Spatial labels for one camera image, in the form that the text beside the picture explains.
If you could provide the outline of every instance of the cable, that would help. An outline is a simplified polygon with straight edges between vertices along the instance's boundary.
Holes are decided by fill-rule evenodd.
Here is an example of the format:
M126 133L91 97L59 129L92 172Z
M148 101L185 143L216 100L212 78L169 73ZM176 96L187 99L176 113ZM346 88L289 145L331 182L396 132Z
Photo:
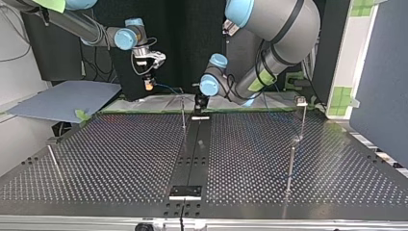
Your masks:
M7 9L9 11L11 11L15 17L18 19L19 23L20 23L20 27L22 30L23 35L21 35L21 33L18 31L18 29L14 26L14 24L12 23L12 21L9 19L9 17L7 16L6 12L4 11L4 9ZM17 32L18 36L23 39L28 45L30 45L30 41L28 41L28 36L27 36L27 32L24 30L24 22L23 20L20 18L20 16L18 15L18 13L10 8L9 6L5 5L5 6L0 6L0 11L2 13L2 16L6 19L6 21L9 23L9 25Z
M145 74L149 73L150 70L153 69L153 65L151 65L148 70L144 71L143 73L139 73L139 72L136 70L135 63L134 63L134 59L135 59L135 58L134 58L134 56L133 56L133 53L131 53L131 54L130 54L130 63L132 64L133 71L135 71L135 73L136 73L137 75L145 75Z
M175 94L180 94L179 92L177 92L177 91L175 91L172 87L169 87L169 86L167 86L167 85L163 85L163 84L155 84L154 86L157 86L157 87L162 87L162 88L166 88L166 89L169 89L169 90L171 90L173 93L175 93Z
M24 35L20 34L20 32L17 30L17 28L12 23L12 21L7 17L6 12L4 11L3 8L6 8L6 9L10 10L18 18L18 20L20 21L21 29L22 29ZM7 20L7 22L12 26L12 28L15 30L15 32L18 34L18 36L21 37L24 40L24 42L26 42L28 44L27 50L22 55L19 55L19 56L14 57L14 58L6 59L6 60L0 60L0 63L19 60L19 59L27 56L30 53L30 50L31 50L31 44L28 41L27 33L25 32L25 28L24 28L24 23L21 20L21 18L18 16L18 14L13 9L9 8L8 6L0 6L0 12L2 13L2 16Z
M183 221L183 215L184 215L184 206L186 204L186 199L183 201L183 208L181 209L181 214L180 214L180 229L181 231L184 231L184 221Z
M96 68L101 72L102 74L111 74L114 71L114 62L111 61L111 69L109 71L103 71L101 67L98 64L98 50L97 46L94 47L94 52L93 52L93 61L95 62Z
M305 69L306 79L309 81L310 86L312 87L312 90L313 90L313 92L315 93L316 98L317 98L318 101L321 103L321 106L323 107L324 112L326 113L326 112L327 112L327 108L326 108L326 106L323 104L323 101L321 101L320 97L318 96L318 93L317 93L316 90L315 90L315 87L313 86L312 80L310 79L309 72L307 71L307 68L306 68L307 66L306 66L306 63L305 63L304 60L302 61L302 65L303 65L303 68Z
M0 60L0 63L5 63L5 62L10 62L10 61L19 60L19 59L21 59L21 58L23 58L23 57L27 56L27 55L28 55L28 53L30 53L30 50L31 50L31 45L28 47L28 49L26 50L26 52L24 52L24 54L19 55L19 56L14 57L14 58L11 58L11 59Z
M90 62L89 60L87 60L84 56L84 50L83 50L83 43L80 42L80 54L81 54L81 60L84 64L87 64L94 72L95 72L95 76L93 77L92 81L96 81L96 79L99 77L101 78L104 82L106 83L110 83L110 79L115 71L114 66L112 65L112 69L110 70L110 72L107 72L106 74L109 74L108 79L104 78L99 72L101 72L96 64L93 64L92 62Z
M179 93L179 92L177 92L176 90L174 90L174 88L172 88L172 87L170 87L170 86L167 86L167 85L164 85L164 84L157 84L157 83L156 83L154 86L169 89L169 90L171 90L173 93L175 93L175 94L177 94L177 95L181 95L182 93L184 93L181 88L178 88L178 89L181 91L181 93ZM186 98L187 98L188 100L190 100L191 102L194 102L194 103L195 103L194 100L192 100L192 99L190 99L190 98L188 98L188 97L186 97Z
M115 81L115 79L117 79L117 75L114 77L114 79L111 81L111 83L113 83Z

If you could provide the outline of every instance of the green tape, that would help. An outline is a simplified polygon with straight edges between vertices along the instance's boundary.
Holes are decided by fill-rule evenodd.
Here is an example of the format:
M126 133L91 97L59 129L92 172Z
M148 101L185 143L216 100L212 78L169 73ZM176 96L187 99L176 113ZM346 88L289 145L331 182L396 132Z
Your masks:
M55 12L63 13L65 10L65 0L33 0L42 7L53 10Z
M75 115L77 118L81 119L81 121L88 121L91 119L91 116L87 115L84 110L75 110Z
M351 9L352 17L370 16L374 0L354 0Z
M293 84L289 83L290 79L294 80L304 79L303 71L287 73L285 81L285 90L302 90L302 87L295 87Z
M262 80L262 82L264 82L264 84L266 85L272 85L276 82L275 78L273 78L271 75L269 75L267 70L262 71L259 74L260 79ZM264 85L259 81L259 79L257 78L252 84L251 86L249 86L248 90L253 91L253 92L258 92L259 90L261 90L264 87Z
M335 87L330 101L330 116L345 116L348 106L351 104L352 88Z

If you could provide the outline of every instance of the vertical metal post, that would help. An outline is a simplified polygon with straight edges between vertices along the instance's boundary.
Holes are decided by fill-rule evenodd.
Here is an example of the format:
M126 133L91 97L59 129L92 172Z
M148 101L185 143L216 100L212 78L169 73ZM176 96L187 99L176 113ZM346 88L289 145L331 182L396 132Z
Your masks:
M302 130L300 132L300 140L303 140L303 131L305 128L306 112L307 112L307 105L304 107L304 110L303 110Z
M288 186L286 188L286 193L289 194L291 193L291 183L292 183L292 177L293 177L293 162L294 162L294 146L291 148L291 158L289 161L289 172L288 172Z
M181 116L183 117L183 128L186 129L186 117L184 115L184 96L181 97Z

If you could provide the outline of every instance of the black backdrop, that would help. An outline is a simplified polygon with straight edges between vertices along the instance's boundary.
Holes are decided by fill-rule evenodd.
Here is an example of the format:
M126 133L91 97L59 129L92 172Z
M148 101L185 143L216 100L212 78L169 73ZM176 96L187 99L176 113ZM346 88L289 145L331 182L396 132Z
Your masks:
M141 17L147 34L158 39L153 50L166 54L157 71L157 81L194 92L213 53L222 52L223 0L99 0L94 7L97 20L106 26L123 27L131 17ZM111 50L120 84L130 101L154 93L130 64L130 51Z

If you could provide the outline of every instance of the perforated metal surface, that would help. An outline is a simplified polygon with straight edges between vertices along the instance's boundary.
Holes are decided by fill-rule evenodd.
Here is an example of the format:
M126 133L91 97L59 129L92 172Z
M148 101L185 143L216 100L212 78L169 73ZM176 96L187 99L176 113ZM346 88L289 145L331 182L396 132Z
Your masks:
M0 215L408 220L407 179L320 113L287 195L300 117L211 115L185 134L180 115L102 115L55 148L58 167L43 152L0 178ZM168 201L183 184L202 200Z
M214 216L254 218L261 213L259 218L268 218L251 210L263 208L273 214L279 211L274 207L283 206L338 206L350 211L364 207L368 213L372 208L402 208L408 212L407 180L339 125L315 112L307 114L304 139L296 150L292 192L287 197L290 151L300 135L300 116L213 115L205 202L211 211L223 213ZM208 212L204 217L212 218Z
M180 115L102 115L26 164L0 199L71 203L162 203L184 141Z

